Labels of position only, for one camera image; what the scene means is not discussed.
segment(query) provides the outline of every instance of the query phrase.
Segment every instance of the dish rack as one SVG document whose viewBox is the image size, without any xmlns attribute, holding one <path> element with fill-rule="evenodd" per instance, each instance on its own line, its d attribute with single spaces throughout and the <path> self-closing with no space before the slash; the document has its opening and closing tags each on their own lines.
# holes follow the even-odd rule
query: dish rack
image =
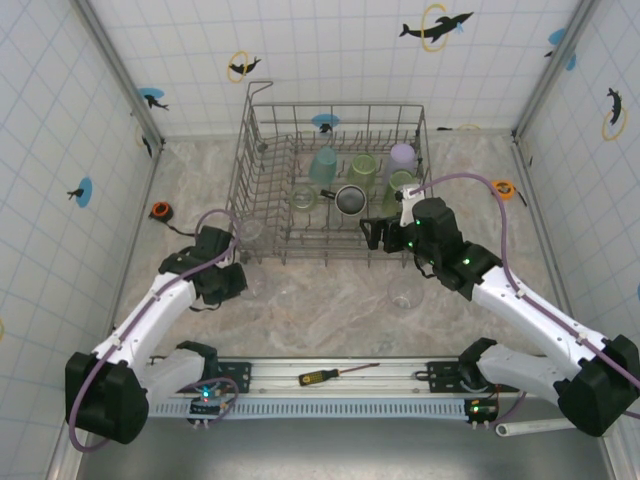
<svg viewBox="0 0 640 480">
<path fill-rule="evenodd" d="M 403 266 L 407 252 L 387 254 L 369 250 L 360 230 L 361 218 L 384 217 L 380 211 L 386 185 L 382 183 L 391 147 L 409 143 L 417 153 L 415 173 L 422 184 L 431 179 L 424 106 L 395 103 L 297 102 L 255 103 L 254 96 L 273 85 L 250 82 L 236 146 L 227 208 L 239 220 L 257 220 L 264 232 L 260 241 L 247 245 L 240 236 L 241 258 L 261 261 L 331 259 L 372 261 L 396 260 Z M 338 156 L 337 174 L 329 190 L 346 185 L 351 160 L 368 153 L 378 161 L 376 183 L 367 195 L 367 205 L 358 216 L 342 215 L 333 201 L 318 196 L 308 213 L 290 208 L 294 187 L 320 187 L 308 177 L 314 154 L 323 146 Z"/>
</svg>

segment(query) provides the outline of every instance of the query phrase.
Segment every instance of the marble floor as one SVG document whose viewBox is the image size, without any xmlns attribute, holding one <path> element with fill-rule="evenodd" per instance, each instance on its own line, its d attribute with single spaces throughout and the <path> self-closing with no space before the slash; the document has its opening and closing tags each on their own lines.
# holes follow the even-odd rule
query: marble floor
<svg viewBox="0 0 640 480">
<path fill-rule="evenodd" d="M 475 172 L 489 179 L 517 179 L 511 139 L 498 135 L 446 132 L 430 136 L 433 176 Z M 223 208 L 227 198 L 235 138 L 167 144 L 151 188 L 149 208 L 169 202 L 172 223 L 193 230 L 201 214 Z M 456 180 L 435 187 L 456 213 L 465 239 L 499 252 L 499 211 L 486 187 Z M 509 259 L 514 272 L 555 303 L 534 225 L 523 203 L 507 202 Z M 213 218 L 211 225 L 226 227 Z M 188 246 L 190 239 L 145 220 L 134 249 L 117 321 L 126 318 L 149 289 L 161 261 Z M 435 279 L 424 280 L 409 265 L 357 261 L 294 260 L 286 266 L 265 259 L 267 289 L 258 298 L 236 298 L 215 312 L 185 312 L 159 345 L 169 353 L 177 343 L 212 345 L 223 356 L 429 356 L 457 355 L 479 337 L 494 338 L 524 352 L 537 353 L 505 320 L 467 302 Z M 412 275 L 424 289 L 413 310 L 390 303 L 390 279 Z"/>
</svg>

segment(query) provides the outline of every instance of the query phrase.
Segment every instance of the metal corner frame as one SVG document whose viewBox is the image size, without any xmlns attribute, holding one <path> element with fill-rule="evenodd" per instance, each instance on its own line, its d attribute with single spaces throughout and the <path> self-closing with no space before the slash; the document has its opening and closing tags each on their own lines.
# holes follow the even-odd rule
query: metal corner frame
<svg viewBox="0 0 640 480">
<path fill-rule="evenodd" d="M 564 37 L 551 56 L 551 63 L 540 77 L 536 87 L 529 98 L 524 112 L 513 131 L 516 139 L 523 138 L 531 128 L 540 109 L 549 97 L 553 86 L 563 72 L 565 65 L 575 53 L 578 40 L 587 28 L 601 0 L 579 0 L 573 17 L 569 21 Z"/>
<path fill-rule="evenodd" d="M 131 109 L 133 110 L 132 113 L 140 123 L 140 128 L 142 129 L 145 138 L 155 144 L 156 148 L 159 148 L 162 145 L 163 139 L 160 129 L 154 122 L 151 113 L 149 113 L 149 109 L 138 94 L 138 89 L 136 88 L 133 79 L 120 59 L 113 43 L 111 43 L 109 35 L 107 35 L 102 22 L 100 22 L 100 19 L 98 18 L 98 14 L 91 5 L 91 1 L 70 0 L 70 2 L 89 34 L 89 38 L 98 48 L 102 59 L 107 64 L 108 70 L 114 76 L 122 94 L 131 106 Z"/>
</svg>

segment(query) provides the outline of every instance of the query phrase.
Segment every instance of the green cup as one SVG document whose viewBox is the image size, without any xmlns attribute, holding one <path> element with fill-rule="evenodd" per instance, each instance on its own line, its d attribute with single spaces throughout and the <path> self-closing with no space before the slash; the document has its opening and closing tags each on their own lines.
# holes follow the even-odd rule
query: green cup
<svg viewBox="0 0 640 480">
<path fill-rule="evenodd" d="M 398 213 L 400 203 L 396 200 L 396 192 L 410 183 L 417 183 L 417 180 L 409 170 L 396 170 L 391 174 L 382 199 L 382 213 L 384 215 L 390 217 Z"/>
<path fill-rule="evenodd" d="M 352 185 L 357 185 L 365 192 L 371 189 L 376 183 L 376 170 L 378 163 L 366 153 L 358 155 L 351 161 L 351 166 L 347 172 L 347 181 Z"/>
</svg>

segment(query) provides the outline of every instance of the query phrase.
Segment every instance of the mug handle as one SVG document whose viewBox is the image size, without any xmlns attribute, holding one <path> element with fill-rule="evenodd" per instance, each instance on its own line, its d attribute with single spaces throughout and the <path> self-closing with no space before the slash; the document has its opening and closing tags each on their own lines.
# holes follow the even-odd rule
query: mug handle
<svg viewBox="0 0 640 480">
<path fill-rule="evenodd" d="M 336 194 L 333 192 L 330 192 L 329 190 L 320 190 L 320 195 L 322 195 L 323 197 L 330 198 L 331 200 L 336 199 Z"/>
</svg>

